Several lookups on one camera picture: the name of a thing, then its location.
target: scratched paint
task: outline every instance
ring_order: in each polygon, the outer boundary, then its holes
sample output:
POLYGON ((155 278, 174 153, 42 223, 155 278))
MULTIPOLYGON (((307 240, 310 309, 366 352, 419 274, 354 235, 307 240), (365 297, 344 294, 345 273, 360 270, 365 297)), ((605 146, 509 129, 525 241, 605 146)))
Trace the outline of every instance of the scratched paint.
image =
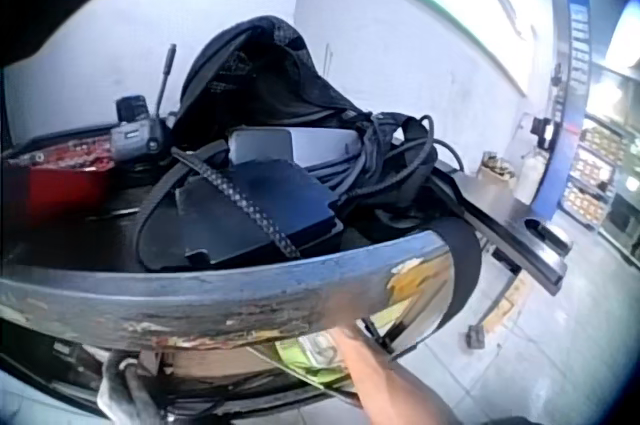
POLYGON ((156 349, 168 348, 188 348, 197 350, 230 349, 249 345, 251 343, 262 342, 284 338, 288 335, 281 330, 253 330, 249 332, 238 332, 217 337, 179 337, 160 336, 152 337, 151 342, 156 349))
POLYGON ((169 327, 157 325, 151 322, 125 322, 123 325, 129 332, 170 332, 169 327))
POLYGON ((29 317, 27 315, 2 304, 0 304, 0 318, 9 322, 17 323, 18 325, 26 325, 29 323, 29 317))

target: gray floor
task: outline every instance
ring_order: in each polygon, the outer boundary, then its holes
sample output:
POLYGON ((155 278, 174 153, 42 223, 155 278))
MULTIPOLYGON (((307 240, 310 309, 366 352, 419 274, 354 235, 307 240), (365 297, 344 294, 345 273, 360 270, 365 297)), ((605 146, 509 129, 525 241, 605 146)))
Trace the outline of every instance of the gray floor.
MULTIPOLYGON (((554 220, 575 240, 563 289, 551 297, 534 284, 528 299, 487 339, 482 351, 463 341, 508 278, 487 259, 480 285, 461 314, 402 360, 465 423, 521 415, 544 424, 599 420, 626 380, 640 349, 640 271, 600 237, 561 212, 554 220)), ((336 400, 244 424, 365 424, 336 400)))

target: black cable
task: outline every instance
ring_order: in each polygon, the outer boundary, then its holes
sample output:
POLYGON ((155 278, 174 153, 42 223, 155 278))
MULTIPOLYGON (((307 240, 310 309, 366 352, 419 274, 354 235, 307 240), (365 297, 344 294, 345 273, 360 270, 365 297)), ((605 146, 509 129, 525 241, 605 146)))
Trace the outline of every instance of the black cable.
MULTIPOLYGON (((426 139, 426 138, 421 138, 419 140, 413 140, 411 142, 403 143, 398 148, 396 148, 392 152, 390 152, 386 157, 384 157, 384 159, 388 160, 388 159, 396 156, 397 154, 404 152, 405 150, 408 150, 408 149, 413 148, 413 147, 417 147, 418 145, 421 145, 421 144, 425 143, 427 140, 428 139, 426 139)), ((434 145, 440 145, 441 147, 446 148, 451 153, 451 155, 453 155, 453 158, 455 159, 456 163, 458 164, 458 168, 460 169, 460 171, 464 172, 464 163, 462 162, 462 158, 460 157, 458 152, 455 150, 455 148, 453 148, 450 144, 448 144, 444 140, 440 140, 439 138, 434 138, 433 139, 433 144, 434 145)))
POLYGON ((458 152, 456 152, 455 148, 453 148, 451 145, 449 145, 444 140, 440 140, 438 138, 434 139, 433 143, 436 144, 436 145, 440 145, 441 147, 444 147, 447 150, 449 150, 449 153, 451 155, 453 155, 453 158, 456 160, 456 163, 458 164, 458 168, 460 169, 460 171, 464 172, 464 163, 462 163, 462 157, 460 157, 458 152))
POLYGON ((231 200, 240 210, 246 213, 260 229, 271 239, 273 243, 287 258, 300 258, 300 252, 291 243, 289 237, 280 231, 278 226, 271 220, 261 209, 247 198, 244 193, 238 190, 229 179, 217 170, 214 170, 205 162, 200 160, 193 154, 188 154, 182 150, 173 147, 171 154, 180 162, 194 169, 202 175, 209 183, 216 187, 222 194, 231 200))
POLYGON ((311 165, 310 167, 306 167, 305 170, 309 173, 315 172, 318 170, 323 170, 327 167, 331 167, 333 165, 341 165, 343 163, 355 162, 360 156, 360 152, 354 153, 353 155, 347 155, 346 157, 340 157, 333 160, 328 160, 326 162, 317 163, 315 165, 311 165))
POLYGON ((422 162, 424 162, 424 160, 427 158, 427 156, 429 155, 429 152, 431 151, 431 147, 433 147, 433 134, 434 134, 434 124, 433 124, 433 119, 431 118, 430 115, 425 115, 424 117, 420 118, 420 121, 423 120, 427 120, 427 122, 429 122, 429 136, 426 139, 425 145, 422 148, 422 150, 420 150, 420 153, 418 153, 418 156, 415 158, 415 160, 411 163, 411 165, 409 165, 407 168, 405 168, 404 170, 402 170, 400 173, 398 173, 397 175, 391 177, 388 180, 385 180, 381 183, 375 184, 375 185, 369 185, 366 187, 362 187, 362 188, 358 188, 356 190, 352 190, 350 192, 347 192, 347 194, 345 195, 345 198, 355 198, 355 197, 359 197, 362 195, 370 195, 372 193, 377 193, 381 190, 384 190, 385 188, 389 188, 393 185, 395 185, 396 183, 404 180, 405 178, 407 178, 409 175, 411 175, 413 172, 415 172, 417 170, 417 168, 422 164, 422 162))

